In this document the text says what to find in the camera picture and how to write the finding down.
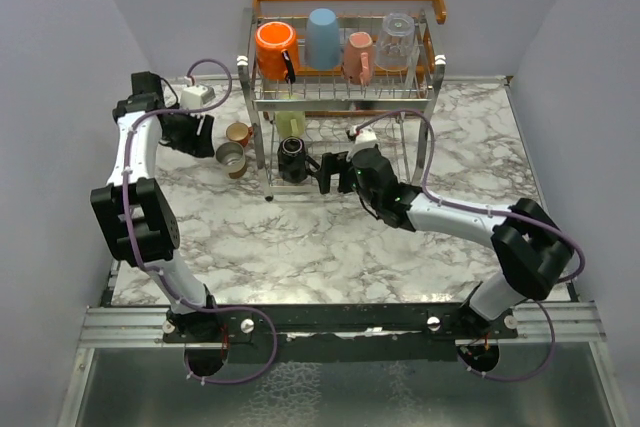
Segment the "cream cup brown band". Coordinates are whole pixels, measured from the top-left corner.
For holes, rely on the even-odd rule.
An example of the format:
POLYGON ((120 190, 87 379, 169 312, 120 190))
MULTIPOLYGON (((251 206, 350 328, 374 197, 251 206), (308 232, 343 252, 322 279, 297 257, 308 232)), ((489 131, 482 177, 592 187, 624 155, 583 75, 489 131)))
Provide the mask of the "cream cup brown band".
POLYGON ((246 173, 245 149, 238 142, 228 141, 221 144, 216 150, 215 158, 231 179, 239 179, 246 173))

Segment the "small copper orange cup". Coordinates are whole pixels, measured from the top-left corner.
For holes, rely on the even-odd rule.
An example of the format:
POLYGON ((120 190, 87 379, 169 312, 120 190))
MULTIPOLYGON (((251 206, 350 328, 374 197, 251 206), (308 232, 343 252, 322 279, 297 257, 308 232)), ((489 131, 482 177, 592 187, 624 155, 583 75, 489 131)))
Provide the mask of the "small copper orange cup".
POLYGON ((254 134, 252 126, 243 122, 234 122, 226 128, 225 135, 231 142, 240 144, 243 148, 246 148, 254 134))

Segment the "black faceted mug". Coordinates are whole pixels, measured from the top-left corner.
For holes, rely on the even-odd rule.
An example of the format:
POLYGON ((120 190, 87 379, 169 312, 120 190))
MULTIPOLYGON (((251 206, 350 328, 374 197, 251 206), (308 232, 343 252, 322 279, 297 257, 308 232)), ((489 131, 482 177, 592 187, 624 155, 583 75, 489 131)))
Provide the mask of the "black faceted mug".
POLYGON ((300 184, 309 175, 321 168, 320 164, 307 154, 304 141, 298 137, 287 137, 279 144, 277 151, 280 177, 288 183, 300 184))

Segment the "light green mug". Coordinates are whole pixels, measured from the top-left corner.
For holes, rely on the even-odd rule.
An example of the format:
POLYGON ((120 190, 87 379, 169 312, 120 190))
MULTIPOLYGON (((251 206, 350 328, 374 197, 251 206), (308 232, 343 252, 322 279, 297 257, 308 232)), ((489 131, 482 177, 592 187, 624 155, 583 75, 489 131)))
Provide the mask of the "light green mug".
POLYGON ((305 112, 278 110, 274 113, 274 123, 280 140, 301 138, 306 126, 305 112))

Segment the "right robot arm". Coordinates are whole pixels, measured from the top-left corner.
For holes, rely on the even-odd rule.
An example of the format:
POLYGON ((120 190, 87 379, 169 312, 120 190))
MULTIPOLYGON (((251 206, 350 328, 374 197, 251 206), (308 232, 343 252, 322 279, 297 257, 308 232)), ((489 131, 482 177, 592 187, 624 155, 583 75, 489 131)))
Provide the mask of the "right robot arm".
POLYGON ((309 173, 323 194, 337 175, 339 192, 356 193, 363 207, 389 227, 443 233, 494 251, 499 272, 459 308, 461 330, 472 338, 486 335, 512 307, 546 299, 576 250, 537 202, 521 198, 493 208, 438 199, 399 181, 377 146, 326 154, 320 163, 309 163, 309 173))

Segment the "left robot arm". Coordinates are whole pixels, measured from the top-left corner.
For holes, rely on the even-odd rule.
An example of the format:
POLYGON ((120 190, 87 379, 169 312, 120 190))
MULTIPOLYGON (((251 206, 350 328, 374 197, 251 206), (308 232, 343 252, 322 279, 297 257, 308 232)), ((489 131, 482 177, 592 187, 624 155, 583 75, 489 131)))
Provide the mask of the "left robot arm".
POLYGON ((216 303, 179 252, 177 219, 155 178, 164 145, 194 158, 211 158, 213 117, 179 114, 164 100, 163 80, 152 72, 131 76, 132 93, 112 116, 119 131, 115 166, 90 203, 112 257, 147 274, 170 303, 163 324, 175 342, 219 342, 224 326, 216 303))

